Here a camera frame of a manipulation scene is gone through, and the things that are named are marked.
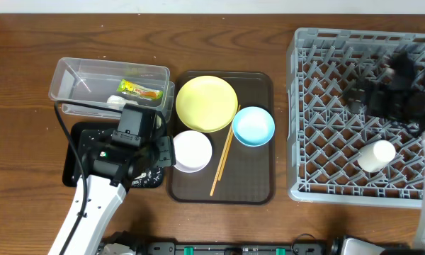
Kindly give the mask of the pile of rice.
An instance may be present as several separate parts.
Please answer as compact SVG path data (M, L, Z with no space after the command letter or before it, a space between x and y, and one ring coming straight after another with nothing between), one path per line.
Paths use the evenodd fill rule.
M135 178L132 183L132 188L157 188L164 180L164 169L148 169L142 172L140 176Z

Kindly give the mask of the pink white bowl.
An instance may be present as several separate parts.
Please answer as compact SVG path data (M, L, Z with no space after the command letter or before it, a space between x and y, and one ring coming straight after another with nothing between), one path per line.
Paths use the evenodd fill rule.
M176 163L174 167L187 174L205 168L210 162L213 149L210 140L201 132L187 130L174 138Z

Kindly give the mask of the wooden chopstick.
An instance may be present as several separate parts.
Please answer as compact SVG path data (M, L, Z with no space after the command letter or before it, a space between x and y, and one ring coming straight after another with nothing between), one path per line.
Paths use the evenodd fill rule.
M227 139L225 141L225 146L223 148L222 156L221 156L221 160L220 160L218 181L221 181L221 179L222 179L223 171L224 171L224 168L225 168L225 164L226 164L226 161L227 161L227 157L228 157L230 147L231 147L231 143L232 143L232 139L233 139L233 127L232 127L232 125L230 125L229 128L230 129L229 129L229 132L227 134Z
M225 164L226 164L226 161L227 161L227 156L228 156L228 153L229 153L229 150L230 150L232 139L233 139L233 127L232 127L232 124L230 124L229 131L227 133L227 138L225 140L225 144L224 144L222 154L221 154L221 157L220 157L220 161L219 161L219 164L217 166L215 178L214 178L214 181L212 183L212 187L210 189L210 196L214 195L216 185L222 178L222 174L223 174L223 171L224 171L224 168L225 168Z

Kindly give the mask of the white tissue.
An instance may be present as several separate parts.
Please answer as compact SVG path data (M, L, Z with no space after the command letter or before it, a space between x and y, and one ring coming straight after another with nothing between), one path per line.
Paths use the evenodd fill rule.
M127 103L127 100L121 96L109 96L107 99L107 104L110 104L111 108L119 109Z

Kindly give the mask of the white green cup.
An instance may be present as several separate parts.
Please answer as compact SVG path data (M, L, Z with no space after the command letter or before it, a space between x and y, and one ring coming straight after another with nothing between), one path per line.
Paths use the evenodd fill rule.
M395 146L387 140L378 140L359 149L358 165L367 172L386 167L396 155Z

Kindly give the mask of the green orange snack wrapper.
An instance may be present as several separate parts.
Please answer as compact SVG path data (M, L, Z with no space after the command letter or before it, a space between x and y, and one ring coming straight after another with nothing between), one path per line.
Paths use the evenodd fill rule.
M122 94L136 96L151 101L159 100L163 95L163 91L161 90L150 89L125 79L120 81L116 91Z

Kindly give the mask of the light blue bowl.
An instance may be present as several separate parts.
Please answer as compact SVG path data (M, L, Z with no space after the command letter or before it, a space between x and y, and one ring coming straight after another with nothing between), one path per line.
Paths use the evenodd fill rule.
M247 147L260 147L274 136L276 125L265 109L249 106L241 109L232 121L233 134Z

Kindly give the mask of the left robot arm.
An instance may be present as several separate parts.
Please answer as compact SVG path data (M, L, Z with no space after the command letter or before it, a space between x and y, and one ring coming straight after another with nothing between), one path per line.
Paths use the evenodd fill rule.
M51 254L95 254L132 182L149 169L176 163L173 138L162 112L127 103L119 114L118 127L107 131L105 142L95 141L83 149L63 130L79 179Z

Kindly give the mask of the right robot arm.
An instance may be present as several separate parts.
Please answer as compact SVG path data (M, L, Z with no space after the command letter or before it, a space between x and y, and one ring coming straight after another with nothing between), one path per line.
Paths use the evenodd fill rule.
M425 158L425 89L414 88L416 70L414 61L407 52L389 58L387 69L392 72L391 83L381 84L360 79L351 86L343 97L351 113L357 114L365 108L365 114L396 122L403 128L416 123L419 131L413 137L420 137ZM425 87L425 69L422 78ZM421 203L421 217L414 238L413 247L389 249L383 254L425 254L425 180Z

